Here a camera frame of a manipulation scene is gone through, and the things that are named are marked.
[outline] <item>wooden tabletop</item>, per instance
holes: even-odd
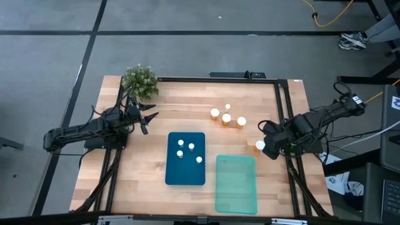
[[[112,107],[117,98],[120,76],[105,76],[96,110]],[[289,80],[294,114],[308,111],[308,102],[301,80]],[[274,86],[272,84],[239,84],[213,82],[159,82],[159,96],[151,101],[157,106],[144,115],[159,112],[148,126],[148,135],[136,129],[128,137],[122,152],[112,213],[214,215],[216,156],[234,154],[253,156],[256,160],[257,205],[255,216],[293,216],[288,171],[283,157],[271,160],[261,152],[254,152],[257,140],[263,139],[257,123],[263,119],[279,122]],[[285,106],[284,94],[281,92]],[[210,110],[232,108],[232,122],[228,127],[210,120]],[[243,116],[247,124],[234,127]],[[169,186],[165,183],[166,146],[173,131],[203,132],[206,135],[206,183],[203,186]],[[79,171],[71,209],[79,207],[96,187],[105,150],[87,154]],[[321,162],[312,154],[302,157],[307,186],[323,208],[333,213]],[[104,209],[108,188],[103,192]],[[301,190],[297,187],[301,212],[304,212]]]

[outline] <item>potted plant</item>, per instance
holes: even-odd
[[[124,88],[133,86],[131,96],[139,99],[151,99],[158,95],[157,77],[151,67],[143,67],[138,64],[134,68],[128,68],[122,79]]]

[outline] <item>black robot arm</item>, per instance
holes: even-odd
[[[43,148],[50,153],[63,148],[66,144],[102,138],[106,142],[115,141],[122,133],[131,133],[134,124],[140,123],[143,134],[148,134],[146,126],[158,112],[142,117],[140,111],[151,109],[156,105],[143,105],[135,97],[128,97],[124,112],[120,104],[109,108],[100,114],[99,118],[92,119],[86,124],[67,128],[56,128],[44,135]]]
[[[339,118],[360,116],[364,114],[366,105],[351,93],[343,94],[330,106],[320,107],[318,111],[299,114],[281,124],[266,122],[261,131],[265,148],[262,150],[271,159],[276,159],[282,149],[290,146],[295,154],[313,153],[312,146],[320,138],[321,128]]]

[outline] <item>dark blue tray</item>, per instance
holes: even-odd
[[[184,141],[184,147],[178,144]],[[189,150],[189,143],[194,150]],[[183,158],[176,155],[183,151]],[[198,164],[196,158],[202,157]],[[206,182],[206,136],[202,132],[170,132],[168,134],[167,168],[165,183],[168,185],[203,185]]]

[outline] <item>clear plastic tray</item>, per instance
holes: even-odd
[[[217,156],[215,210],[257,214],[256,162],[251,156]]]

